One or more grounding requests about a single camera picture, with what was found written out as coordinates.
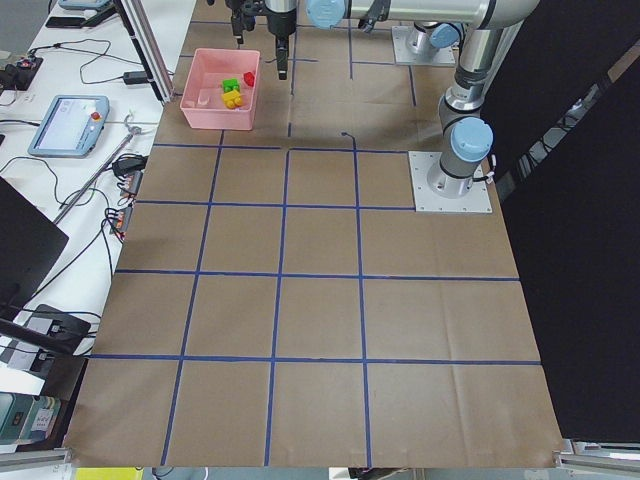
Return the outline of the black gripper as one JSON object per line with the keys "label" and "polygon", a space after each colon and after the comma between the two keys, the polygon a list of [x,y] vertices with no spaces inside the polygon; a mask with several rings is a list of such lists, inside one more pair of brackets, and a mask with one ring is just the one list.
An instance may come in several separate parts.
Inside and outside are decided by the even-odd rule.
{"label": "black gripper", "polygon": [[225,5],[231,10],[231,27],[233,36],[240,49],[244,45],[241,32],[241,17],[256,17],[263,14],[265,2],[262,0],[225,0]]}

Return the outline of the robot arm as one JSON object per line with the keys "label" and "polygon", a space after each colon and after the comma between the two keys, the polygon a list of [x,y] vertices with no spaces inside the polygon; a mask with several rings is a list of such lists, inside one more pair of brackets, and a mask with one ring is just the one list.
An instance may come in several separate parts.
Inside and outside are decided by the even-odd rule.
{"label": "robot arm", "polygon": [[[289,40],[296,32],[296,1],[227,1],[230,23],[238,44],[244,33],[255,28],[255,19],[264,17],[275,39],[275,59],[279,75],[287,75]],[[305,14],[320,29],[331,29],[346,19],[358,21],[358,28],[369,33],[387,20],[426,20],[472,23],[481,14],[474,1],[307,1]]]}
{"label": "robot arm", "polygon": [[348,1],[345,16],[365,31],[386,20],[462,23],[470,28],[459,55],[454,81],[439,102],[443,151],[427,174],[434,193],[444,198],[466,195],[474,172],[489,155],[493,133],[479,119],[484,87],[492,71],[503,30],[518,24],[536,1]]}

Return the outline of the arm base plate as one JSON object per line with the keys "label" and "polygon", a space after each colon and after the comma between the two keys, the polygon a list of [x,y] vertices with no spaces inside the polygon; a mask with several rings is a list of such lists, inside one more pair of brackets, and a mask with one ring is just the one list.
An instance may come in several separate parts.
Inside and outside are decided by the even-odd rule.
{"label": "arm base plate", "polygon": [[493,212],[485,181],[475,182],[482,168],[466,179],[456,179],[441,169],[440,152],[409,151],[415,211],[435,214],[491,214]]}
{"label": "arm base plate", "polygon": [[394,60],[397,65],[430,67],[454,67],[456,59],[452,45],[454,41],[441,48],[431,43],[434,29],[421,31],[415,26],[394,26],[392,28],[392,40]]}

